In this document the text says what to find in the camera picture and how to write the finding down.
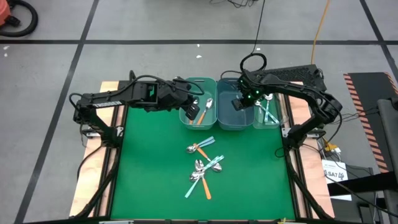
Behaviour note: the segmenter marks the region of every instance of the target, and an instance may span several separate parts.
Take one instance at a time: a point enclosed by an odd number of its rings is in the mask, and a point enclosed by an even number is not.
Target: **hose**
[[[0,36],[22,37],[22,36],[28,35],[31,32],[33,32],[36,29],[36,27],[37,27],[37,23],[39,22],[39,17],[37,15],[36,10],[33,8],[33,6],[31,6],[29,3],[27,3],[27,2],[25,2],[23,0],[13,0],[13,1],[11,1],[11,4],[15,4],[15,5],[20,5],[20,6],[26,7],[30,11],[30,13],[32,14],[32,21],[30,22],[29,26],[26,27],[26,29],[21,30],[21,31],[7,32],[7,31],[1,31],[0,30]]]

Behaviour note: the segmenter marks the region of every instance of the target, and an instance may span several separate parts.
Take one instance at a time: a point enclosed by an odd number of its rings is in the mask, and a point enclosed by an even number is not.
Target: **label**
[[[323,171],[327,177],[330,179],[340,182],[344,180],[348,180],[346,164],[344,162],[335,162],[335,161],[328,161],[322,159],[322,166]],[[333,181],[326,178],[326,182],[328,184],[333,183]],[[339,195],[339,196],[332,196],[330,198],[339,199],[339,200],[349,200],[351,201],[351,195]]]
[[[117,105],[122,105],[120,101],[114,101],[114,102],[106,102],[106,103],[97,103],[93,104],[96,108],[103,108],[107,106],[117,106]]]

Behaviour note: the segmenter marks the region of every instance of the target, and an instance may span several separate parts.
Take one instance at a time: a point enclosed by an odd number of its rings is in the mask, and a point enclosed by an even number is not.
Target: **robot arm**
[[[138,81],[141,78],[154,78],[156,81]],[[189,91],[191,84],[196,85],[200,93]],[[150,111],[162,111],[182,108],[185,115],[194,120],[199,112],[193,95],[203,95],[203,90],[195,83],[186,81],[180,77],[172,81],[165,81],[151,75],[135,77],[124,88],[105,93],[72,93],[69,96],[70,103],[75,107],[74,122],[87,124],[96,131],[106,147],[119,147],[123,136],[122,127],[109,127],[96,114],[96,109],[110,106],[128,105],[132,108],[143,108]],[[73,96],[81,98],[76,104]]]
[[[316,88],[279,80],[275,75],[265,74],[262,70],[243,70],[238,79],[238,89],[243,97],[232,101],[236,110],[253,106],[264,94],[270,93],[294,96],[308,103],[312,111],[311,118],[303,124],[292,126],[285,139],[289,146],[296,148],[302,145],[309,131],[321,124],[333,122],[342,109],[341,104],[330,94]]]

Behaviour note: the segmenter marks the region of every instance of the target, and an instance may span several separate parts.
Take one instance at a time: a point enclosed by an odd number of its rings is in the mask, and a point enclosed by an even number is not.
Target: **plastic container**
[[[264,108],[267,108],[267,100],[262,100],[261,105]],[[256,106],[254,108],[254,122],[253,122],[254,128],[256,129],[278,128],[280,126],[280,123],[283,122],[279,118],[280,110],[278,110],[278,108],[279,108],[278,101],[276,100],[274,94],[272,100],[269,101],[268,111],[270,112],[270,114],[274,116],[274,118],[277,119],[278,123],[276,123],[272,120],[270,116],[268,116],[268,121],[265,122],[264,117],[266,113],[260,107]]]
[[[198,84],[203,91],[205,92],[202,96],[194,96],[199,99],[198,106],[200,111],[198,116],[193,121],[193,124],[190,124],[190,120],[185,116],[185,111],[180,109],[180,121],[187,127],[188,129],[192,130],[209,130],[217,121],[217,82],[212,78],[205,78],[205,77],[191,77],[187,78],[191,82],[195,82]],[[199,92],[199,88],[195,85],[191,85],[192,88],[190,91]],[[203,111],[206,108],[206,101],[207,99],[213,99],[213,106],[207,110],[205,117],[201,124],[197,124],[200,116],[202,115]]]
[[[232,100],[242,97],[236,84],[237,78],[222,78],[217,83],[218,110],[220,127],[227,131],[241,131],[254,122],[254,108],[236,111]]]

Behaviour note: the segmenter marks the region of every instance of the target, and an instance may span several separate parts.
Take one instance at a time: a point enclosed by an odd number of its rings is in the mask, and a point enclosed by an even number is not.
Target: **green mat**
[[[189,175],[196,152],[187,146],[214,136],[203,150],[210,158],[224,155],[223,170],[206,172],[212,199],[198,182],[189,198]],[[207,131],[188,130],[178,111],[146,113],[129,108],[112,219],[273,220],[294,218],[279,129],[224,131],[216,123]]]

